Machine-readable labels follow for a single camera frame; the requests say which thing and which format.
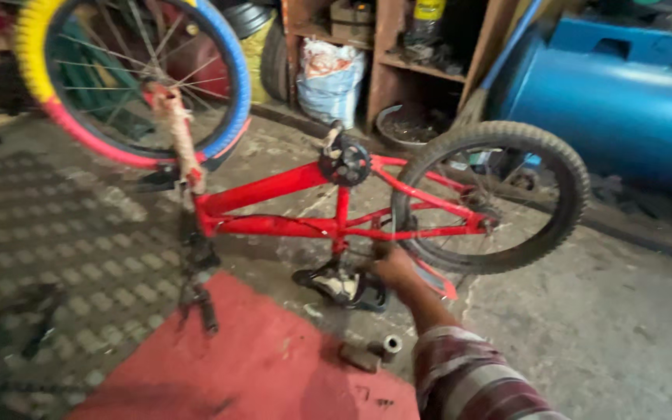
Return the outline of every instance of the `red mat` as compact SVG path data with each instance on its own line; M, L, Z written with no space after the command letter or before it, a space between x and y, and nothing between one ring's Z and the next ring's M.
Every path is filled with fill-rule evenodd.
M69 418L419 418L411 384L345 366L338 340L229 274L207 287L215 337L176 312Z

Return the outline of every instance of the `tire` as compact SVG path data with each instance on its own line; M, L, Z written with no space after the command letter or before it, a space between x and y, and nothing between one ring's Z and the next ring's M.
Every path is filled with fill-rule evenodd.
M423 178L434 162L468 147L493 147L500 144L524 147L545 158L559 186L556 209L548 223L531 238L508 250L487 255L463 255L443 250L423 239L399 241L407 251L428 264L455 273L492 274L514 270L546 256L572 234L586 206L590 191L588 172L582 158L555 135L518 122L490 121L451 129L431 140L403 168L398 180L409 186ZM391 207L397 227L411 225L410 197L394 191Z
M165 0L194 16L219 48L229 70L230 103L222 123L196 145L199 161L221 158L244 130L250 109L251 88L245 57L238 37L222 14L208 0ZM49 60L47 48L59 23L80 0L31 0L23 7L16 29L16 52L20 71L28 90L45 112L72 137L94 152L133 167L154 169L175 159L172 150L141 149L116 141L98 131L87 118L64 98L54 83L56 64Z
M286 102L289 97L287 80L287 42L280 18L276 18L266 35L261 54L261 83L275 100Z

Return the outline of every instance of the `blue tire section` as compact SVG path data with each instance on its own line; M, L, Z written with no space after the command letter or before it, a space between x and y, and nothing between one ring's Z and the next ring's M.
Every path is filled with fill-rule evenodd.
M248 67L245 63L243 49L240 48L238 35L232 30L222 13L207 0L198 0L196 9L216 30L219 39L224 43L224 45L219 45L219 47L226 49L232 60L229 71L235 72L238 77L238 91L234 95L234 103L231 104L232 109L229 125L225 131L219 135L218 139L202 149L204 156L209 159L219 154L238 137L240 130L243 129L246 119L248 119L251 97L250 76L248 74Z

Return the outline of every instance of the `striped shirt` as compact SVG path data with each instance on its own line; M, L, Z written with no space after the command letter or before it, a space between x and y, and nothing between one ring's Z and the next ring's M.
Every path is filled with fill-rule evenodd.
M414 347L424 420L567 420L502 354L460 327L435 327Z

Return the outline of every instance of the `bicycle wheel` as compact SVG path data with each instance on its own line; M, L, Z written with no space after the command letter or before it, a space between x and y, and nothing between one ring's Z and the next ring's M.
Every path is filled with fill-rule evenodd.
M246 124L243 52L207 0L31 0L16 39L45 112L115 161L155 168L175 157L140 91L147 78L180 87L200 161L223 158Z
M459 193L431 181L432 171L471 186ZM589 194L588 173L576 152L551 133L518 122L482 122L430 141L403 168L409 186L489 215L485 234L416 238L399 243L428 264L456 273L491 274L535 262L573 231ZM440 209L411 210L394 191L401 230L462 226Z

